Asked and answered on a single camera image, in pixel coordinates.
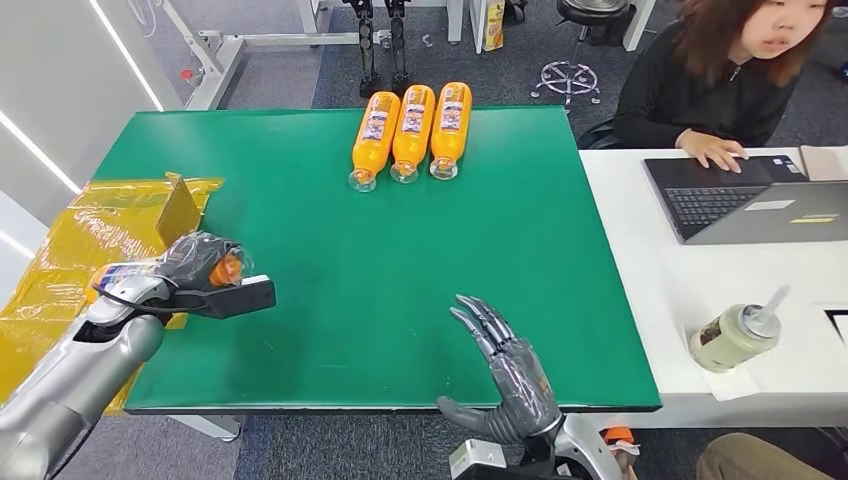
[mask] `laptop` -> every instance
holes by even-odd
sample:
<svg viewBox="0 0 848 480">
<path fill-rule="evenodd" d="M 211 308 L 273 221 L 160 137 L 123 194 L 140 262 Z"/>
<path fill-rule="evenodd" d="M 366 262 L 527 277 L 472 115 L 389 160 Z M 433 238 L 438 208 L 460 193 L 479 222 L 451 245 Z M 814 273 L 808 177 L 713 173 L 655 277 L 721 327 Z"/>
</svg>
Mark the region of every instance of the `laptop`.
<svg viewBox="0 0 848 480">
<path fill-rule="evenodd" d="M 693 158 L 645 166 L 686 245 L 848 240 L 848 181 L 810 182 L 787 156 L 741 160 L 742 173 Z"/>
</svg>

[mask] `woman's hair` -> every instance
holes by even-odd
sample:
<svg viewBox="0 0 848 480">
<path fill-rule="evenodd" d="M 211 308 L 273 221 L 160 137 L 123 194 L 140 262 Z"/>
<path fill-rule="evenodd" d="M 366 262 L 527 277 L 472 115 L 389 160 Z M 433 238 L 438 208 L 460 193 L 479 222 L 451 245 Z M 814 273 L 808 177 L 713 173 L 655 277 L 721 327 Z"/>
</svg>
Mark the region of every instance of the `woman's hair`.
<svg viewBox="0 0 848 480">
<path fill-rule="evenodd" d="M 715 84 L 724 73 L 733 41 L 742 33 L 748 19 L 766 1 L 684 0 L 680 19 L 686 26 L 678 39 L 677 54 L 686 59 L 690 71 Z M 804 41 L 766 61 L 768 77 L 772 83 L 784 86 L 801 70 L 834 3 L 835 0 L 826 0 L 822 20 Z"/>
</svg>

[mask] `robotic hand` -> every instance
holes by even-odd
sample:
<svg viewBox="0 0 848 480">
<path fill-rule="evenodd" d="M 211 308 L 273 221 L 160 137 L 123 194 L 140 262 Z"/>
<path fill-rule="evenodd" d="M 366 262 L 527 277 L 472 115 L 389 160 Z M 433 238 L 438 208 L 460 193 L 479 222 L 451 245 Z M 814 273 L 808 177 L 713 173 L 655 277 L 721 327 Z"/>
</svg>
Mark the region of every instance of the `robotic hand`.
<svg viewBox="0 0 848 480">
<path fill-rule="evenodd" d="M 523 443 L 524 458 L 507 467 L 500 445 L 467 440 L 450 457 L 455 480 L 566 479 L 621 480 L 622 471 L 591 423 L 579 414 L 564 416 L 548 377 L 526 339 L 517 339 L 506 320 L 484 300 L 457 295 L 465 310 L 451 315 L 471 333 L 501 394 L 501 404 L 483 412 L 461 407 L 448 397 L 436 405 L 449 420 L 499 443 Z M 570 475 L 561 476 L 569 467 Z"/>
<path fill-rule="evenodd" d="M 456 301 L 473 318 L 456 307 L 451 307 L 450 313 L 474 337 L 503 401 L 496 409 L 482 412 L 439 397 L 439 410 L 449 420 L 504 444 L 520 443 L 554 429 L 562 414 L 533 347 L 527 340 L 515 338 L 506 320 L 485 301 L 464 295 L 457 295 Z"/>
<path fill-rule="evenodd" d="M 159 349 L 173 314 L 227 318 L 272 307 L 274 284 L 264 275 L 242 279 L 243 261 L 237 243 L 195 232 L 178 239 L 152 273 L 93 285 L 100 296 L 0 409 L 0 479 L 55 477 Z"/>
</svg>

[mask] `green tabletop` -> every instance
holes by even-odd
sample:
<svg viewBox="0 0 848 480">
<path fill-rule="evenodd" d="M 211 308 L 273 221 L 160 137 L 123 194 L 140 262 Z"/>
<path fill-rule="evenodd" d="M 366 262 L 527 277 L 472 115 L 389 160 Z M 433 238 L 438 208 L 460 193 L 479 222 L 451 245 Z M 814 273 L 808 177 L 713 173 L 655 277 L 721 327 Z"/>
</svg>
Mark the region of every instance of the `green tabletop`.
<svg viewBox="0 0 848 480">
<path fill-rule="evenodd" d="M 460 173 L 350 189 L 361 110 L 136 115 L 98 180 L 224 177 L 203 227 L 242 242 L 277 306 L 167 331 L 126 409 L 433 408 L 499 401 L 448 314 L 485 298 L 563 406 L 654 409 L 657 387 L 560 107 L 475 109 Z"/>
</svg>

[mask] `black shirt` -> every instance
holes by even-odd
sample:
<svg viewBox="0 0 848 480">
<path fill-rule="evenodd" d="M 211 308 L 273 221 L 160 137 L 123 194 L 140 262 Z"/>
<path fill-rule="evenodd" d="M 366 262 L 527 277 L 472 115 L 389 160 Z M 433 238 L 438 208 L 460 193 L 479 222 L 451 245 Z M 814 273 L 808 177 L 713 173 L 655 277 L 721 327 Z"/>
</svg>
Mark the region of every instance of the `black shirt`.
<svg viewBox="0 0 848 480">
<path fill-rule="evenodd" d="M 744 147 L 765 145 L 798 76 L 778 87 L 768 79 L 764 61 L 737 67 L 728 60 L 721 80 L 710 85 L 675 52 L 682 30 L 682 22 L 669 25 L 636 60 L 618 101 L 615 136 L 636 148 L 674 148 L 677 137 L 691 128 Z"/>
</svg>

